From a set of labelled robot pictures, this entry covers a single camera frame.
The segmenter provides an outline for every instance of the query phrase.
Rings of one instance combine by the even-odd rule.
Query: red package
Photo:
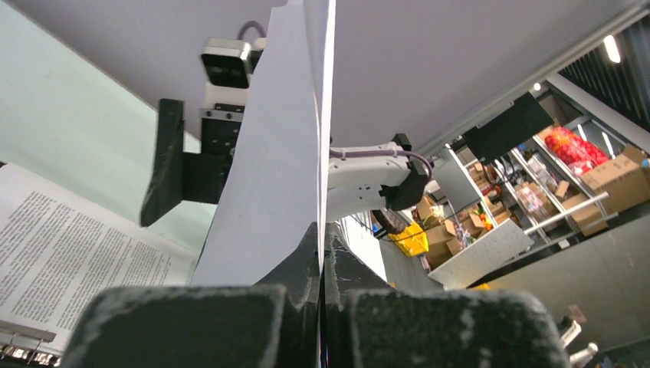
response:
[[[598,147],[566,128],[554,128],[544,142],[565,164],[571,166],[575,163],[574,173],[577,175],[582,175],[609,159]]]

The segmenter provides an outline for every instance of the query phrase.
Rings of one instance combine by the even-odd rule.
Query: black mount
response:
[[[159,102],[153,174],[140,212],[150,226],[181,201],[217,204],[228,178],[244,107],[217,103],[201,110],[201,153],[183,151],[183,102]]]
[[[392,140],[403,150],[410,151],[411,141],[404,133],[396,134]],[[379,194],[386,199],[386,208],[401,211],[417,205],[428,183],[428,171],[419,159],[409,159],[409,175],[398,186],[382,186]]]
[[[250,288],[104,291],[86,306],[61,367],[569,367],[529,294],[398,292],[350,252],[337,225],[325,236],[322,273],[313,223]]]

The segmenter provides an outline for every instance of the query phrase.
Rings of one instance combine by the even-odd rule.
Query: black bracket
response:
[[[160,100],[153,174],[140,212],[141,226],[150,226],[184,200],[219,202],[244,107],[216,104],[201,110],[201,115],[201,153],[184,152],[183,102]]]
[[[392,142],[405,151],[410,151],[412,148],[409,138],[404,133],[396,134]],[[425,164],[419,159],[411,158],[409,168],[411,170],[409,175],[398,186],[382,186],[379,194],[386,199],[386,208],[401,211],[418,204],[422,199],[429,178]]]

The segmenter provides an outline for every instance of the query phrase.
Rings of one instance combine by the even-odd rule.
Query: white paper sheet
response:
[[[336,0],[290,0],[288,4],[303,4],[310,52],[314,96],[318,109],[318,228],[319,262],[323,265],[325,222],[327,218],[327,164],[330,151],[330,121],[332,115],[332,82],[334,62],[334,26]]]
[[[57,334],[39,350],[61,354],[103,289],[184,285],[197,256],[26,169],[0,169],[0,320]]]
[[[274,8],[235,161],[192,285],[259,281],[317,220],[317,109],[300,5]]]

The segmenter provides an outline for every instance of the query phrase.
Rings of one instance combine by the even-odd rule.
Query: cable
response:
[[[346,152],[345,155],[342,152],[336,151],[330,148],[330,158],[341,159],[346,158],[363,158],[363,157],[379,157],[379,156],[402,156],[402,157],[412,157],[418,159],[424,163],[428,171],[428,179],[433,179],[433,167],[431,163],[423,156],[415,152],[402,151],[402,150],[391,150],[391,149],[377,149],[371,151],[357,151],[357,152]]]
[[[258,35],[260,38],[266,38],[266,31],[264,30],[264,27],[259,24],[257,21],[247,21],[244,23],[244,25],[239,28],[239,32],[237,33],[237,40],[241,41],[244,39],[244,35],[246,34],[246,31],[249,29],[254,28],[255,31],[258,32]]]
[[[501,172],[501,170],[498,167],[494,167],[494,165],[482,165],[483,166],[483,177],[485,178],[485,181],[487,181],[492,187],[490,190],[492,190],[495,186],[500,186],[502,184],[505,184],[505,180],[501,178],[505,178],[505,174]],[[493,179],[488,175],[488,167],[491,167],[494,169],[494,171],[499,172],[501,175],[497,176],[497,180],[493,181]]]

